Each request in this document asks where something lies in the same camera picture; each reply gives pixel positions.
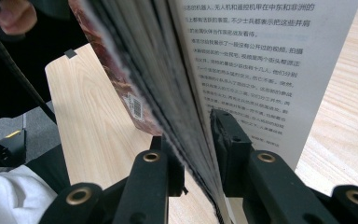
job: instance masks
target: book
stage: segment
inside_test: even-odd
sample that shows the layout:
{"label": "book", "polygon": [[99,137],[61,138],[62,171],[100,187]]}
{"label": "book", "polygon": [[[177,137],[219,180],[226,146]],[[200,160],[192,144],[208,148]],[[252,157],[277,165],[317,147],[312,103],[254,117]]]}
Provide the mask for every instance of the book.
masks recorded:
{"label": "book", "polygon": [[230,223],[210,133],[231,113],[294,169],[358,1],[70,0],[135,125],[164,133]]}

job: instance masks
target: wooden table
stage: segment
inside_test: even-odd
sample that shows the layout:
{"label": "wooden table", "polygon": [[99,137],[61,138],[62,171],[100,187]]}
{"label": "wooden table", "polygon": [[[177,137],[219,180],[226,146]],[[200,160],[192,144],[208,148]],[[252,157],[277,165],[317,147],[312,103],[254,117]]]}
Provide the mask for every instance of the wooden table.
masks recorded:
{"label": "wooden table", "polygon": [[[72,184],[107,188],[129,174],[151,136],[133,126],[90,45],[76,53],[46,68],[62,147]],[[335,185],[358,185],[358,13],[296,173],[325,194]],[[211,205],[186,175],[190,193],[170,199],[170,223],[215,223]]]}

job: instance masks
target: wood grain surface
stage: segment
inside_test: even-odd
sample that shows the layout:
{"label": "wood grain surface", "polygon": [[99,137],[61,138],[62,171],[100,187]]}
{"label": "wood grain surface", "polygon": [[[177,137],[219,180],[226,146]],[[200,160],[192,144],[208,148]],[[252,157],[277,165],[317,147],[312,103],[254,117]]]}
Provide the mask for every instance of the wood grain surface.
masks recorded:
{"label": "wood grain surface", "polygon": [[[47,66],[48,84],[71,183],[106,188],[129,174],[151,136],[134,128],[90,45],[76,53]],[[358,185],[358,12],[296,174],[328,195],[335,185]],[[188,174],[186,186],[189,194],[170,199],[170,223],[216,223],[211,205]]]}

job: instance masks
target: hand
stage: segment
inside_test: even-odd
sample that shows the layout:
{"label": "hand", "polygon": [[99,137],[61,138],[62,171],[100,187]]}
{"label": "hand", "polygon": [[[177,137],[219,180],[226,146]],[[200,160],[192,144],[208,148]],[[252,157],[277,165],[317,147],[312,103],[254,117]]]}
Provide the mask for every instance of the hand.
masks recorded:
{"label": "hand", "polygon": [[0,26],[7,35],[21,35],[37,22],[34,6],[26,0],[0,1]]}

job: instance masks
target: gray carpet floor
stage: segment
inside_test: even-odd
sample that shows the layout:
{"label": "gray carpet floor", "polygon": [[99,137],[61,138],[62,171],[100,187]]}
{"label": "gray carpet floor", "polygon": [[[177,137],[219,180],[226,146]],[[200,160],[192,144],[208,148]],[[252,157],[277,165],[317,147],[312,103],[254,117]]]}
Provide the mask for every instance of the gray carpet floor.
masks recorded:
{"label": "gray carpet floor", "polygon": [[0,119],[0,139],[17,130],[26,130],[27,161],[33,160],[61,143],[57,125],[40,107],[14,119]]}

